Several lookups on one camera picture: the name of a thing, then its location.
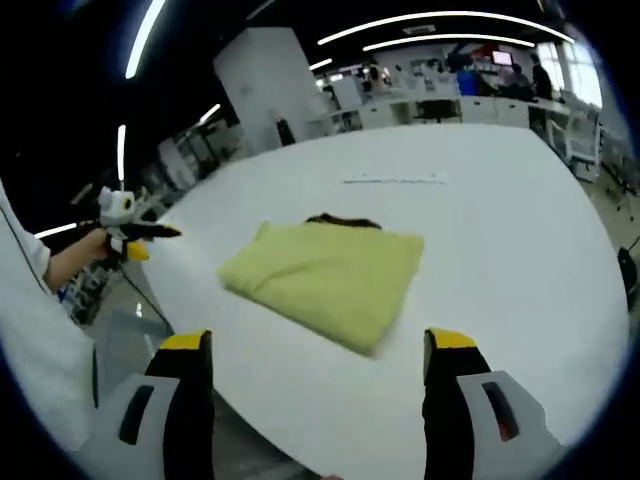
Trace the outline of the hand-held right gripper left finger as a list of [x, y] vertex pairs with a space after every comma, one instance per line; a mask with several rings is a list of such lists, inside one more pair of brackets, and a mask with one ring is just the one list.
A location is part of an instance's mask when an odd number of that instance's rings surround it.
[[214, 417], [211, 332], [172, 335], [144, 372], [98, 397], [82, 469], [93, 479], [212, 479]]

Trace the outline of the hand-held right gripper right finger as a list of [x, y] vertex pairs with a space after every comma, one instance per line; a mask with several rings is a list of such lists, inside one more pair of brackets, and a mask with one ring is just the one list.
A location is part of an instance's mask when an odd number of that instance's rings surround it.
[[427, 329], [423, 376], [426, 479], [540, 479], [559, 461], [541, 403], [470, 337]]

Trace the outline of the person's left hand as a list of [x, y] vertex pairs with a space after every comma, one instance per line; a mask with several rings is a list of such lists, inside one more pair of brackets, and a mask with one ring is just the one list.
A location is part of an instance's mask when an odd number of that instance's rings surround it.
[[115, 250], [111, 246], [111, 239], [111, 235], [105, 229], [93, 229], [78, 241], [82, 258], [89, 262], [114, 256]]

